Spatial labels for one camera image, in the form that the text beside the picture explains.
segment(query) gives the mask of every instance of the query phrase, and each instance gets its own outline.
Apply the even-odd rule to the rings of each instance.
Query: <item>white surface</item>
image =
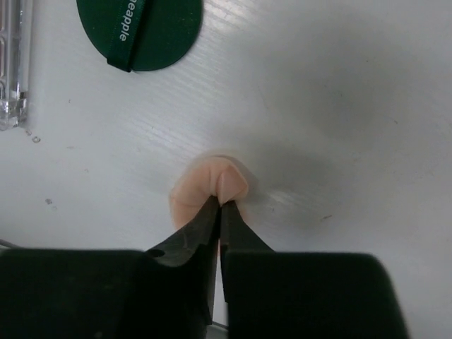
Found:
[[[172,232],[185,166],[227,150],[259,181],[249,217],[268,244],[377,255],[412,337],[450,338],[452,2],[205,10],[185,59],[127,74],[95,51],[74,0],[35,2],[32,136],[0,134],[0,237],[147,249]]]

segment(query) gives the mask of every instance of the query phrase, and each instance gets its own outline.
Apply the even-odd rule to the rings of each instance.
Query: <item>pink silicone object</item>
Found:
[[[169,196],[173,223],[185,226],[209,196],[217,196],[220,204],[243,199],[248,184],[242,173],[228,159],[208,157],[192,167],[174,186]]]

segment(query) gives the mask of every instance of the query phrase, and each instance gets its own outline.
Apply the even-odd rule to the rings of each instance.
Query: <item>green plastic coaster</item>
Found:
[[[154,71],[180,60],[201,28],[202,0],[77,0],[83,28],[108,64]]]

